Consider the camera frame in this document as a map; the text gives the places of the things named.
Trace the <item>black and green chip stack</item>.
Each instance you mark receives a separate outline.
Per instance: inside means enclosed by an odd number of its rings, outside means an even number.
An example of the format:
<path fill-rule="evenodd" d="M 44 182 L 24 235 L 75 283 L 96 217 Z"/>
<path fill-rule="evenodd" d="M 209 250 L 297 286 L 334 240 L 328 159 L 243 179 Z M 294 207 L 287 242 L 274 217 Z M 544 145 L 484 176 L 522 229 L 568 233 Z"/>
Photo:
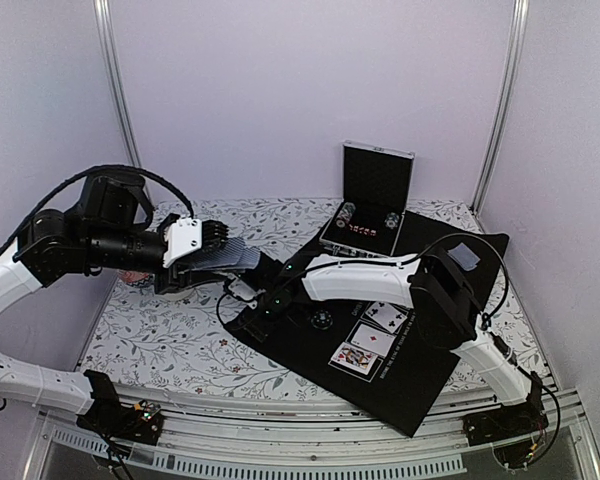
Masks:
<path fill-rule="evenodd" d="M 327 310 L 318 310 L 313 313 L 310 322 L 318 330 L 328 330 L 333 325 L 333 317 Z"/>

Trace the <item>blue playing card deck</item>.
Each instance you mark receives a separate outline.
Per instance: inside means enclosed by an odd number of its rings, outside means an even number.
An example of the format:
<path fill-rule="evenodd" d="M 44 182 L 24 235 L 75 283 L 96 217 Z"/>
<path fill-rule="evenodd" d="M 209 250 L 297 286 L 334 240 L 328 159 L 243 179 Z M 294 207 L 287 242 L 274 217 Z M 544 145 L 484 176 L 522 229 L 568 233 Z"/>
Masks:
<path fill-rule="evenodd" d="M 196 252 L 184 265 L 191 270 L 248 270 L 254 269 L 261 257 L 257 247 L 249 247 L 241 237 L 230 238 L 225 246 L 214 252 Z"/>

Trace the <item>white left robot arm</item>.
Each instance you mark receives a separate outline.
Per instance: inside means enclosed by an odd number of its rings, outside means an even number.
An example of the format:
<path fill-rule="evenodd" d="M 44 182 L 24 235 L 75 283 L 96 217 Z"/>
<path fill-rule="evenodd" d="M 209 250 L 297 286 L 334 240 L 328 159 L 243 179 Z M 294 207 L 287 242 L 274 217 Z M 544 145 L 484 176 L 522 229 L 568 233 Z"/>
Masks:
<path fill-rule="evenodd" d="M 90 167 L 46 194 L 0 246 L 0 399 L 89 412 L 108 434 L 128 426 L 108 377 L 72 364 L 108 272 L 161 274 L 199 245 L 177 223 L 153 229 L 149 182 L 184 197 L 145 169 Z"/>

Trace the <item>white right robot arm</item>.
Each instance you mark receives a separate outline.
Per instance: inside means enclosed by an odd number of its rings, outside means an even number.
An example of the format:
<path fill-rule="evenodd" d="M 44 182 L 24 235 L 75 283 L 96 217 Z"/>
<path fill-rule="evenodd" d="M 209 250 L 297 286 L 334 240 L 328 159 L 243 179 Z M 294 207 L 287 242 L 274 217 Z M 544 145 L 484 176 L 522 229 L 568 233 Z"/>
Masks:
<path fill-rule="evenodd" d="M 300 252 L 258 285 L 252 307 L 234 327 L 263 341 L 293 305 L 302 301 L 374 301 L 410 309 L 423 340 L 468 363 L 492 388 L 503 408 L 497 427 L 517 436 L 543 409 L 543 385 L 519 366 L 513 350 L 491 329 L 463 269 L 445 249 L 418 254 L 346 258 Z"/>

